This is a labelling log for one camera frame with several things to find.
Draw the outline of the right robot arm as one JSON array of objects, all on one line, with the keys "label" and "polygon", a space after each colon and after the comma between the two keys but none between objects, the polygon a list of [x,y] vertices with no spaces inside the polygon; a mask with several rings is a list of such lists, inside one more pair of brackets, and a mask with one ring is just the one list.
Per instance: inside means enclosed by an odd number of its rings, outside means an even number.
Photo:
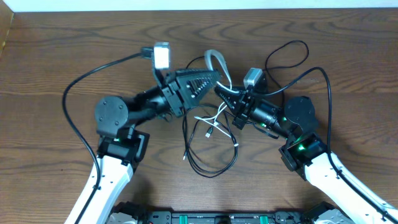
[{"label": "right robot arm", "polygon": [[278,107],[244,88],[216,87],[215,93],[237,128],[252,121],[285,138],[279,152],[288,170],[329,196],[353,223],[397,223],[397,209],[357,179],[315,132],[318,121],[310,98],[298,96]]}]

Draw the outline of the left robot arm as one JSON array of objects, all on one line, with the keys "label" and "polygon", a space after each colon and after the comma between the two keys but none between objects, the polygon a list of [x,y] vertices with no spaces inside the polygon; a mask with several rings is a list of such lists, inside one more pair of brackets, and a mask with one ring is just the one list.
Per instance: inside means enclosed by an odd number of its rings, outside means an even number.
[{"label": "left robot arm", "polygon": [[150,135],[137,127],[152,119],[181,117],[220,80],[217,70],[152,71],[156,86],[131,98],[106,96],[95,107],[98,149],[88,181],[67,223],[105,223],[143,160]]}]

